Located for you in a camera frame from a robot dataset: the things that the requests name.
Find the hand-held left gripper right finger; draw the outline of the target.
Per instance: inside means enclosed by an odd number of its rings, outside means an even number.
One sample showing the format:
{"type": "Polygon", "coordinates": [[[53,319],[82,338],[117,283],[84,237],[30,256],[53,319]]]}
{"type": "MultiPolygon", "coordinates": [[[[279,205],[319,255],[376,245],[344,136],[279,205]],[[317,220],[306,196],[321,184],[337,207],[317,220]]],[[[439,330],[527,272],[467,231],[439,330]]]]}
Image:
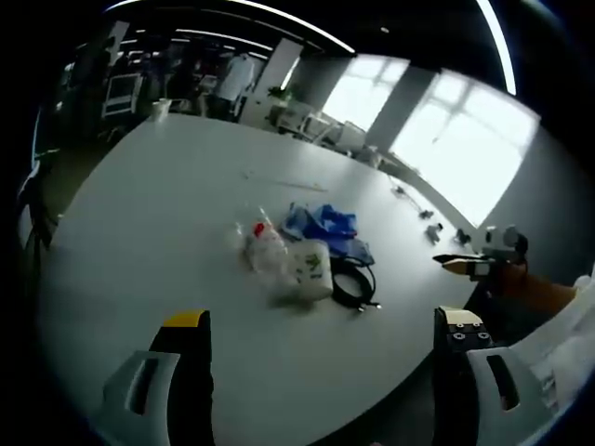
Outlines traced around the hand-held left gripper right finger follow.
{"type": "Polygon", "coordinates": [[[519,445],[552,419],[540,383],[474,313],[434,310],[434,445],[519,445]]]}

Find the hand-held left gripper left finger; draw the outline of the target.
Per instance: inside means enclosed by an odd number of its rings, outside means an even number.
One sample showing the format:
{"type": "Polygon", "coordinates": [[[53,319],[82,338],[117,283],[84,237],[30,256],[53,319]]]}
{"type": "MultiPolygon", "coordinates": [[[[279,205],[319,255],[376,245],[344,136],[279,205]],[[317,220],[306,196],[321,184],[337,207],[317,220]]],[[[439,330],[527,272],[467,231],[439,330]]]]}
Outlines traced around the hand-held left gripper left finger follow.
{"type": "Polygon", "coordinates": [[[206,309],[165,321],[103,386],[99,433],[108,445],[212,445],[211,319],[206,309]]]}

